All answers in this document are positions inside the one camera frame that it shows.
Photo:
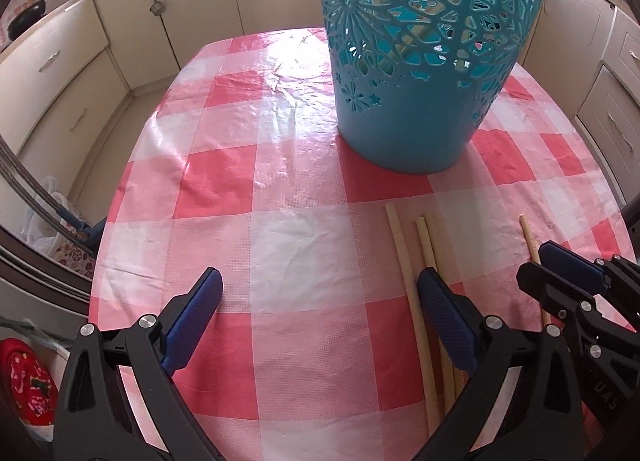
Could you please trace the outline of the lone bamboo chopstick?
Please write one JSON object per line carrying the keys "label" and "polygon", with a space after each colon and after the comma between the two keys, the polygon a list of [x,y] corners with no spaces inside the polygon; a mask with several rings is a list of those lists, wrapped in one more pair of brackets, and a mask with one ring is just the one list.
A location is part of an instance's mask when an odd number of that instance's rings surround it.
{"label": "lone bamboo chopstick", "polygon": [[[522,229],[523,237],[525,239],[527,249],[529,252],[530,260],[535,264],[540,263],[540,257],[538,253],[538,245],[536,244],[532,229],[530,229],[528,219],[525,214],[521,214],[518,217],[518,221],[520,222],[520,226]],[[546,325],[550,325],[552,322],[551,316],[543,309],[540,309],[540,318],[541,323],[545,327]]]}

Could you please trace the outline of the white kitchen base cabinets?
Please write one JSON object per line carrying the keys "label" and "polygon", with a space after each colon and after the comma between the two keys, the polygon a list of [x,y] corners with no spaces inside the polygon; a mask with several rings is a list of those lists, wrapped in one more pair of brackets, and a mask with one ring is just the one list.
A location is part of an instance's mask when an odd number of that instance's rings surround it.
{"label": "white kitchen base cabinets", "polygon": [[[321,21],[319,0],[71,0],[2,53],[2,138],[70,187],[126,100],[164,88],[204,45]],[[521,62],[585,114],[602,68],[638,94],[638,22],[622,0],[544,0]]]}

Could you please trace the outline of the red round tin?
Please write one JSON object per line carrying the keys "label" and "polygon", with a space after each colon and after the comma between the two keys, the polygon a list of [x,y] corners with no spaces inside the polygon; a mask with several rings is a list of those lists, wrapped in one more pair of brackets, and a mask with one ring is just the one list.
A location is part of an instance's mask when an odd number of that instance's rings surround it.
{"label": "red round tin", "polygon": [[1,389],[10,407],[27,425],[54,423],[58,387],[50,371],[23,341],[1,341]]}

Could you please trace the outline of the white trash bag bin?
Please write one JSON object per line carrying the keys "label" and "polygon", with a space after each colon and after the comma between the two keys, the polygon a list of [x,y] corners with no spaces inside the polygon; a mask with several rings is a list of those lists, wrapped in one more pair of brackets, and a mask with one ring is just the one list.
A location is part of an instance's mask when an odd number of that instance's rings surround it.
{"label": "white trash bag bin", "polygon": [[[65,198],[61,192],[58,192],[58,181],[55,177],[50,175],[44,177],[41,185],[53,199],[61,203],[65,209],[70,210],[76,218],[80,218],[80,220],[84,222],[84,217],[75,209],[73,204],[70,204],[67,198]],[[67,230],[75,233],[72,225],[64,221],[61,216],[56,215],[47,203],[41,201],[39,198],[37,198],[37,201],[40,207],[45,208],[50,215],[58,218],[58,222]],[[72,241],[66,239],[62,233],[59,233],[31,208],[26,209],[20,236],[25,243],[41,254],[49,256],[49,259],[53,259],[54,262],[58,262],[68,269],[73,270],[75,273],[79,273],[82,277],[88,279],[93,278],[96,260],[87,252],[80,250],[80,247],[77,247]]]}

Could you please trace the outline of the blue perforated plastic basket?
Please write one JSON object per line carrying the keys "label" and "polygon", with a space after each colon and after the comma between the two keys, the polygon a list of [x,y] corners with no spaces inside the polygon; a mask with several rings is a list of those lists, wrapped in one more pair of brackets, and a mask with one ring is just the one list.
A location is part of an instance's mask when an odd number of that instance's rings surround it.
{"label": "blue perforated plastic basket", "polygon": [[384,169],[456,163],[503,88],[542,0],[321,0],[337,127]]}

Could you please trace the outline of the pink checkered plastic tablecloth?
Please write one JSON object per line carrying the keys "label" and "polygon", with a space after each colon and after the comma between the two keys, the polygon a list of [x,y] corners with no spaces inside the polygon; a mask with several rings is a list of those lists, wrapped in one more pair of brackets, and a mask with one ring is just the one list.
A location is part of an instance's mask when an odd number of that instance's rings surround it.
{"label": "pink checkered plastic tablecloth", "polygon": [[175,381],[230,460],[408,460],[427,439],[416,338],[385,212],[414,270],[435,218],[454,291],[516,329],[537,241],[634,253],[596,160],[515,68],[462,157],[432,175],[374,166],[337,132],[321,29],[203,46],[151,114],[108,213],[90,319],[126,328],[208,267],[224,297]]}

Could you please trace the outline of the black wok on counter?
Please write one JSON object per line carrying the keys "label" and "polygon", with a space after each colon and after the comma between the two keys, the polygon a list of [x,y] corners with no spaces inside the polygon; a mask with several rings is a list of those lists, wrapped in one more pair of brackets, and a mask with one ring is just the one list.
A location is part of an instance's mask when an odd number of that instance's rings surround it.
{"label": "black wok on counter", "polygon": [[47,10],[47,0],[38,0],[26,10],[19,13],[9,24],[8,37],[11,42],[15,41],[26,30],[35,25],[44,17]]}

